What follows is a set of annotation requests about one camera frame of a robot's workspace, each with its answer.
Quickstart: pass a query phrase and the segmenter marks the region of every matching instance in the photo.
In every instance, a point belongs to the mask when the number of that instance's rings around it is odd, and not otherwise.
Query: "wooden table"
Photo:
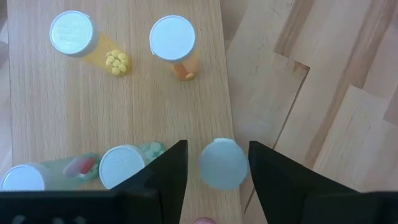
[[[242,223],[238,190],[212,190],[197,171],[198,156],[213,138],[233,138],[218,0],[20,0],[7,7],[14,164],[188,139],[181,223],[199,217]],[[132,55],[132,74],[112,77],[53,49],[50,23],[72,9],[89,14]],[[150,28],[167,14],[185,16],[196,28],[202,66],[191,82],[174,78],[150,53]]]

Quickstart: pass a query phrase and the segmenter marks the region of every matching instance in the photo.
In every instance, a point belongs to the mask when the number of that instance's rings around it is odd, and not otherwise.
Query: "pill bottle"
[[[121,145],[110,149],[99,164],[99,177],[107,189],[138,173],[164,153],[163,144],[151,142],[140,146]]]
[[[50,41],[59,52],[93,64],[110,74],[125,75],[131,67],[127,53],[99,31],[86,14],[66,11],[51,23]]]
[[[248,170],[249,162],[245,153],[232,139],[215,139],[199,157],[199,175],[214,189],[238,188]]]
[[[171,63],[175,76],[180,80],[194,78],[200,62],[195,50],[195,30],[182,16],[165,16],[159,19],[149,34],[152,54]]]
[[[100,157],[89,153],[11,168],[2,178],[0,190],[73,190],[98,177]]]

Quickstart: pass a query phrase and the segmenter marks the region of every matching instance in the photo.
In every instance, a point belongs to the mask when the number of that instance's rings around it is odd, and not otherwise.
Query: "white bottle cap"
[[[86,14],[66,11],[52,21],[50,40],[59,52],[71,57],[82,57],[96,47],[98,31]]]
[[[232,139],[215,139],[199,158],[200,177],[219,190],[239,187],[248,174],[248,167],[246,155]]]
[[[182,16],[165,16],[152,27],[149,45],[154,55],[167,62],[178,63],[193,52],[195,30]]]
[[[122,145],[110,149],[99,164],[102,184],[111,189],[132,177],[147,165],[148,161],[139,148]]]
[[[41,164],[24,164],[11,168],[1,181],[1,190],[48,190],[49,170]]]

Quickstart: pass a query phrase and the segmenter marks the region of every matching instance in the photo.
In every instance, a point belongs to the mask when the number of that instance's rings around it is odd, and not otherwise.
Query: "wooden floor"
[[[356,190],[398,190],[397,0],[221,0],[237,142]],[[11,166],[6,22],[0,174]],[[265,223],[251,179],[244,223]]]

